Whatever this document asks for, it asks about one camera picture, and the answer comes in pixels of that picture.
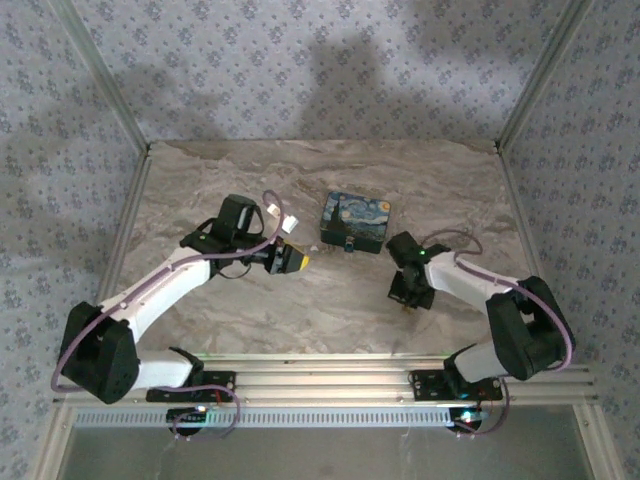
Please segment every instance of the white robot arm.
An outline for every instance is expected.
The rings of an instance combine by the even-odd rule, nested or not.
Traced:
[[[262,221],[253,200],[228,196],[217,218],[182,239],[165,262],[135,285],[99,306],[76,305],[67,321],[57,372],[107,404],[134,389],[196,386],[201,373],[196,357],[179,348],[137,352],[136,344],[169,307],[236,260],[247,267],[259,263],[270,274],[307,265],[308,257],[281,237],[274,235],[270,242],[262,233],[249,233],[254,213]],[[52,386],[59,388],[56,374]]]
[[[389,297],[411,308],[431,308],[436,291],[472,305],[489,319],[492,340],[470,345],[444,362],[453,394],[465,398],[473,384],[511,375],[527,380],[556,362],[568,363],[575,340],[553,294],[538,277],[518,280],[482,269],[449,248],[423,248],[409,232],[387,248],[400,271]],[[525,323],[521,314],[533,314]]]

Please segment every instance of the patterned wallpaper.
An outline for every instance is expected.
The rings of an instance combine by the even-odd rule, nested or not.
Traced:
[[[631,478],[640,478],[639,94],[640,6],[597,0],[506,155]]]
[[[0,478],[25,476],[70,306],[94,297],[137,161],[42,0],[0,8]]]
[[[75,0],[158,139],[493,139],[564,2]]]

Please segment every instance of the box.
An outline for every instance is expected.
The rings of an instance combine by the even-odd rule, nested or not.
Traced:
[[[330,192],[320,220],[320,240],[344,247],[346,252],[380,253],[390,210],[384,200]]]

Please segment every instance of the marble surface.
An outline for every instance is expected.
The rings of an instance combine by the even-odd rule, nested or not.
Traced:
[[[289,238],[311,263],[297,274],[270,276],[256,267],[239,280],[214,278],[156,321],[142,348],[448,353],[488,337],[486,318],[447,294],[436,295],[428,311],[407,312],[388,299],[395,264],[386,249],[348,254],[320,243],[320,216],[331,190],[389,201],[388,238],[402,230],[421,239],[436,229],[468,229],[485,246],[477,264],[527,275],[497,157],[481,148],[447,141],[188,142],[154,144],[150,155],[120,288],[215,216],[226,195],[259,201],[266,188],[300,219]],[[454,248],[468,243],[455,236],[443,240]]]

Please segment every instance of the cable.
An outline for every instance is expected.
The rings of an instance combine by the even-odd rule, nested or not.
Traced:
[[[198,392],[200,390],[215,390],[216,393],[217,392],[222,392],[222,393],[226,393],[227,395],[229,395],[233,402],[236,404],[236,414],[233,416],[233,420],[231,422],[231,425],[229,425],[220,435],[216,435],[214,438],[224,438],[227,435],[229,435],[233,430],[235,430],[236,426],[238,425],[238,423],[240,422],[240,415],[242,414],[242,403],[240,402],[240,398],[238,398],[238,395],[236,395],[236,392],[234,392],[233,390],[227,388],[227,387],[223,387],[221,385],[202,385],[202,386],[195,386],[195,387],[160,387],[158,388],[158,390],[162,390],[164,392]],[[176,418],[173,419],[173,423],[171,425],[171,431],[173,432],[173,434],[175,435],[176,440],[187,440],[187,441],[191,441],[192,437],[185,437],[184,435],[180,435],[178,433],[178,423],[180,423],[180,421],[191,415],[192,413],[195,412],[200,412],[200,410],[195,410],[194,412],[187,412],[187,413],[182,413],[180,415],[178,415]],[[207,440],[208,438],[210,438],[209,436],[205,436],[202,439],[203,440]]]
[[[246,269],[244,272],[242,272],[240,275],[237,275],[237,276],[235,276],[235,277],[228,277],[227,275],[225,275],[224,273],[222,273],[222,271],[219,271],[219,272],[218,272],[218,275],[220,275],[220,276],[221,276],[222,278],[224,278],[225,280],[237,280],[237,279],[239,279],[239,278],[244,277],[244,276],[245,276],[247,273],[249,273],[250,271],[251,271],[251,264],[249,264],[249,265],[247,266],[247,269]]]
[[[502,388],[504,388],[505,404],[504,404],[504,409],[500,413],[500,418],[498,418],[498,421],[495,423],[493,427],[491,427],[489,430],[485,430],[484,432],[476,432],[473,428],[471,428],[469,425],[465,425],[464,423],[453,422],[453,424],[456,427],[460,427],[464,430],[469,431],[472,435],[475,435],[475,436],[487,435],[489,433],[495,432],[500,427],[502,427],[502,425],[504,425],[504,422],[507,420],[507,416],[509,415],[509,409],[511,408],[511,397],[509,396],[509,387],[507,387],[507,382],[502,378],[500,379],[500,383],[502,384]]]
[[[80,388],[80,387],[67,386],[67,385],[58,385],[58,381],[60,380],[60,375],[62,374],[62,369],[65,367],[65,365],[69,361],[69,358],[71,358],[71,355],[78,348],[78,346],[80,345],[82,340],[84,340],[86,338],[86,336],[89,335],[89,333],[91,333],[91,331],[93,331],[93,329],[95,329],[102,321],[104,321],[106,318],[108,318],[111,315],[113,315],[115,312],[118,312],[120,310],[126,310],[128,305],[131,302],[133,302],[138,297],[140,297],[141,295],[143,295],[144,293],[149,291],[151,288],[153,288],[156,284],[161,282],[167,275],[171,274],[176,269],[178,269],[180,267],[184,267],[185,265],[189,265],[189,264],[195,263],[195,262],[200,262],[202,260],[225,260],[225,259],[228,260],[228,259],[236,259],[236,258],[246,257],[246,256],[249,256],[249,255],[253,255],[254,253],[262,250],[263,248],[269,246],[273,241],[275,241],[276,237],[282,231],[282,224],[284,223],[284,205],[282,204],[282,200],[280,199],[278,194],[276,192],[274,192],[273,190],[265,190],[264,191],[264,193],[262,194],[263,203],[268,205],[267,198],[269,196],[272,196],[275,199],[276,203],[278,204],[278,208],[280,209],[280,217],[278,218],[278,226],[276,227],[276,230],[273,232],[273,234],[271,234],[271,236],[269,238],[267,238],[264,242],[254,246],[254,247],[251,247],[248,250],[243,250],[241,252],[205,253],[205,254],[192,255],[190,257],[185,257],[183,259],[180,259],[180,260],[172,263],[168,267],[156,272],[154,275],[149,277],[149,279],[147,279],[146,281],[141,283],[129,295],[127,295],[120,303],[118,303],[118,304],[112,306],[111,308],[107,309],[106,311],[102,312],[95,319],[93,319],[91,322],[89,322],[89,324],[87,324],[87,326],[84,327],[80,331],[78,336],[71,341],[71,343],[69,344],[69,347],[67,347],[67,350],[60,356],[60,360],[58,361],[58,364],[56,365],[55,369],[53,370],[53,374],[51,375],[51,384],[50,384],[51,385],[51,390],[53,390],[54,392],[58,392],[58,393],[81,392],[82,388]]]
[[[564,326],[564,323],[562,322],[562,320],[560,320],[560,317],[558,317],[556,312],[554,312],[551,309],[551,307],[549,307],[549,305],[547,305],[544,301],[542,301],[542,299],[540,297],[538,297],[536,294],[530,292],[529,290],[527,290],[525,288],[522,288],[517,283],[510,282],[508,280],[503,280],[501,278],[494,277],[494,276],[489,275],[489,274],[484,273],[484,272],[480,272],[480,271],[475,270],[474,268],[469,267],[468,265],[465,265],[464,263],[462,263],[458,259],[458,257],[460,255],[482,255],[482,253],[484,251],[480,241],[476,237],[474,237],[471,233],[465,232],[463,230],[456,230],[456,229],[436,230],[435,232],[431,233],[430,235],[427,235],[424,238],[424,240],[422,241],[422,245],[424,246],[424,243],[427,240],[430,240],[431,238],[436,237],[438,235],[441,235],[443,233],[457,233],[459,235],[463,235],[463,236],[469,238],[470,240],[472,240],[478,246],[478,251],[459,250],[453,255],[453,261],[460,269],[462,269],[465,272],[473,275],[474,277],[477,277],[477,278],[480,278],[482,280],[486,280],[488,282],[492,282],[492,283],[495,283],[495,284],[498,284],[498,285],[502,285],[503,287],[511,288],[512,290],[515,290],[516,292],[520,293],[521,295],[525,296],[526,298],[528,298],[529,300],[534,302],[536,305],[538,305],[544,311],[544,313],[546,313],[549,316],[549,318],[551,318],[551,321],[553,322],[555,327],[560,331],[560,335],[562,336],[562,340],[564,341],[564,346],[565,346],[565,352],[566,353],[565,353],[564,359],[562,360],[562,362],[558,366],[550,368],[548,370],[549,371],[558,372],[558,371],[561,371],[561,370],[564,370],[565,368],[567,368],[569,366],[569,364],[571,363],[571,360],[573,358],[573,345],[571,343],[571,338],[570,338],[570,335],[569,335],[569,331]]]

